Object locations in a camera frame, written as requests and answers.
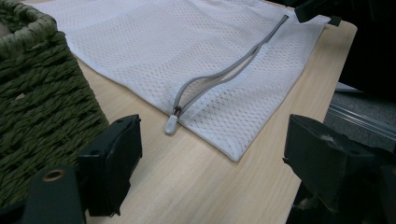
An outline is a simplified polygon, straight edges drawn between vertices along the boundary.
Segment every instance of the gray floor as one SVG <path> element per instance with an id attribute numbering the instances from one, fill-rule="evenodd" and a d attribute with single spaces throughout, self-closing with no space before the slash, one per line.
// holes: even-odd
<path id="1" fill-rule="evenodd" d="M 396 104 L 364 92 L 336 91 L 324 124 L 369 147 L 394 151 Z"/>

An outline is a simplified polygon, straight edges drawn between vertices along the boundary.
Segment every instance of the woven texture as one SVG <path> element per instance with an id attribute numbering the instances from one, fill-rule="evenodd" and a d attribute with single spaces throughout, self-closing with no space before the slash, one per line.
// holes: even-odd
<path id="1" fill-rule="evenodd" d="M 186 82 L 237 62 L 288 15 L 238 77 L 205 92 L 179 119 L 233 161 L 283 102 L 329 21 L 299 23 L 292 10 L 259 0 L 55 0 L 34 6 L 56 19 L 82 61 L 168 115 Z M 189 86 L 180 102 L 206 81 Z"/>
<path id="2" fill-rule="evenodd" d="M 75 165 L 108 122 L 55 20 L 0 0 L 0 208 L 45 167 Z"/>

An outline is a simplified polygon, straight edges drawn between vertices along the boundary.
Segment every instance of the black plastic object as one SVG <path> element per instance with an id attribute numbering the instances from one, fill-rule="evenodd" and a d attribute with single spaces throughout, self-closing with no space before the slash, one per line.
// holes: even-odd
<path id="1" fill-rule="evenodd" d="M 290 115 L 284 155 L 304 187 L 332 215 L 357 220 L 349 223 L 393 218 L 395 175 L 387 168 L 396 165 L 392 152 L 351 141 L 317 120 Z"/>
<path id="2" fill-rule="evenodd" d="M 83 194 L 93 217 L 120 215 L 131 186 L 129 179 L 142 157 L 140 118 L 114 121 L 78 156 L 79 171 L 87 176 Z"/>
<path id="3" fill-rule="evenodd" d="M 317 15 L 333 14 L 340 4 L 346 0 L 270 0 L 283 4 L 286 7 L 294 7 L 299 22 L 310 21 Z"/>
<path id="4" fill-rule="evenodd" d="M 56 166 L 35 174 L 22 223 L 85 223 L 75 168 Z"/>

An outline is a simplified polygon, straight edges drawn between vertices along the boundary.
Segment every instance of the zipper tab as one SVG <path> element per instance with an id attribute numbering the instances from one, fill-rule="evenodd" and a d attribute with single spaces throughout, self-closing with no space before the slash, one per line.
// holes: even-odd
<path id="1" fill-rule="evenodd" d="M 169 120 L 166 122 L 165 125 L 165 133 L 168 135 L 173 135 L 176 130 L 178 116 L 181 112 L 181 107 L 175 106 L 173 114 L 169 117 Z"/>

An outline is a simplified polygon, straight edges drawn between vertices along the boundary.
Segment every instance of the white fabric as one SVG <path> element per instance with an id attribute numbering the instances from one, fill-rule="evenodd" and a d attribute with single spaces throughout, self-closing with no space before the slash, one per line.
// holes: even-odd
<path id="1" fill-rule="evenodd" d="M 288 15 L 238 77 L 206 92 L 179 120 L 233 161 L 241 159 L 282 103 L 329 21 L 316 17 L 299 23 L 293 11 L 258 0 L 54 0 L 31 5 L 57 21 L 69 48 L 84 63 L 168 115 L 185 82 L 235 63 Z M 194 88 L 186 95 L 194 94 Z"/>

